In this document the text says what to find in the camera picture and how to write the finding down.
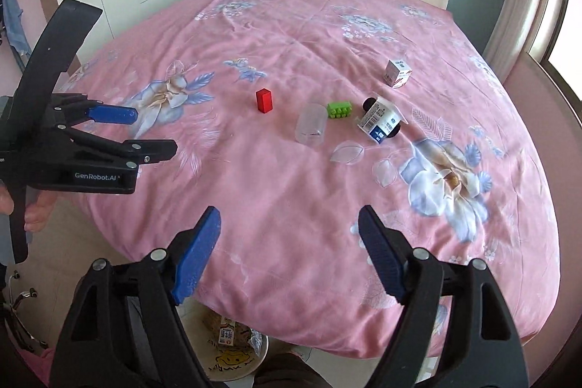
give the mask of silver bolt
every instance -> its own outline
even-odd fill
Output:
[[[428,257],[430,255],[430,253],[428,253],[428,250],[426,250],[425,248],[420,248],[420,247],[415,248],[414,250],[412,250],[412,254],[418,260],[428,260]]]
[[[487,263],[480,258],[475,258],[475,260],[472,261],[472,264],[477,270],[485,270],[485,268],[487,268]]]
[[[153,250],[152,253],[150,253],[150,258],[154,262],[161,262],[161,260],[164,260],[167,254],[168,253],[163,248],[157,248],[156,250]]]
[[[100,272],[101,270],[103,270],[103,268],[105,268],[107,266],[107,260],[103,259],[103,258],[98,258],[97,260],[95,260],[93,262],[93,265],[91,265],[93,267],[93,269],[96,272]]]

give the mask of clear plastic container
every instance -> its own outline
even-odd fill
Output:
[[[297,120],[295,139],[308,147],[316,147],[324,141],[327,109],[321,104],[307,104]]]

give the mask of human hand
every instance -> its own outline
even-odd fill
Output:
[[[24,230],[39,232],[47,225],[49,216],[55,207],[58,193],[41,191],[39,199],[26,207],[24,213]],[[14,211],[14,202],[5,187],[0,187],[0,214],[10,215]]]

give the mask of tiled floor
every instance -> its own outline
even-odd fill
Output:
[[[39,293],[36,300],[24,301],[19,309],[21,319],[35,337],[51,347],[56,345],[75,287],[99,257],[107,258],[113,265],[127,261],[81,211],[68,201],[59,200],[47,228],[34,237],[28,259],[18,266],[21,278],[16,281],[16,291],[34,287]],[[270,352],[281,351],[282,344],[272,340]],[[378,359],[352,360],[319,350],[312,351],[308,360],[334,388],[364,387],[377,363]],[[252,380],[249,376],[229,385],[249,388]]]

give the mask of green lego brick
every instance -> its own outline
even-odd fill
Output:
[[[348,117],[351,114],[351,103],[350,101],[331,102],[328,104],[327,110],[330,119]]]

